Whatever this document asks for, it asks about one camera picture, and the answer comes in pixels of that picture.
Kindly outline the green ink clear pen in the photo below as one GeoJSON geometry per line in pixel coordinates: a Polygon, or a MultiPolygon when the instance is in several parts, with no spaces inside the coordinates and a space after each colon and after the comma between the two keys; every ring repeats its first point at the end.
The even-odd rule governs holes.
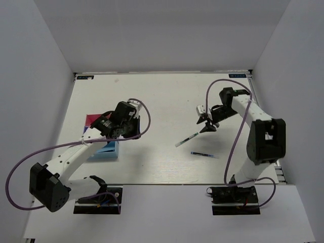
{"type": "Polygon", "coordinates": [[[190,135],[189,137],[185,138],[184,140],[182,140],[182,141],[176,143],[176,144],[175,144],[175,147],[179,147],[179,146],[181,146],[182,144],[186,143],[187,141],[193,139],[194,137],[196,137],[196,136],[198,136],[198,135],[199,135],[199,133],[195,133],[195,134],[193,134],[193,135],[190,135]]]}

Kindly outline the blue ink pen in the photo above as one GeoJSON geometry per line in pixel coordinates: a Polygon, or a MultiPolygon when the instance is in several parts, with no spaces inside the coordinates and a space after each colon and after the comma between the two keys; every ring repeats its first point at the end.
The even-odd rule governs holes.
{"type": "Polygon", "coordinates": [[[192,151],[191,154],[192,155],[196,155],[196,156],[203,156],[203,157],[210,157],[210,158],[218,158],[217,156],[212,155],[212,154],[200,153],[200,152],[194,152],[194,151],[192,151]]]}

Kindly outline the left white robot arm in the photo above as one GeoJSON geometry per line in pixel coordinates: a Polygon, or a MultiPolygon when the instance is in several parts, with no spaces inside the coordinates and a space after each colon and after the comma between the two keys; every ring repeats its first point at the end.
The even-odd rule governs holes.
{"type": "Polygon", "coordinates": [[[119,137],[137,139],[140,134],[139,111],[135,99],[121,101],[112,112],[100,115],[86,129],[78,145],[41,165],[30,169],[30,193],[50,212],[61,209],[69,200],[90,196],[94,201],[106,199],[106,182],[95,175],[72,180],[72,174],[97,150],[119,137]]]}

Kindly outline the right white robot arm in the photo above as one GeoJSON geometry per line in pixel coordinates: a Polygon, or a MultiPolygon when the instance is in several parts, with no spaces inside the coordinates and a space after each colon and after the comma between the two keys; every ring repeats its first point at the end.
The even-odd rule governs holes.
{"type": "Polygon", "coordinates": [[[281,118],[273,118],[264,112],[251,99],[247,90],[224,88],[219,93],[221,104],[208,108],[199,105],[196,108],[198,123],[205,123],[201,132],[214,132],[219,122],[236,114],[243,118],[242,123],[249,126],[247,140],[247,159],[231,178],[228,189],[229,197],[242,201],[247,196],[246,188],[254,186],[263,171],[283,158],[286,154],[286,122],[281,118]]]}

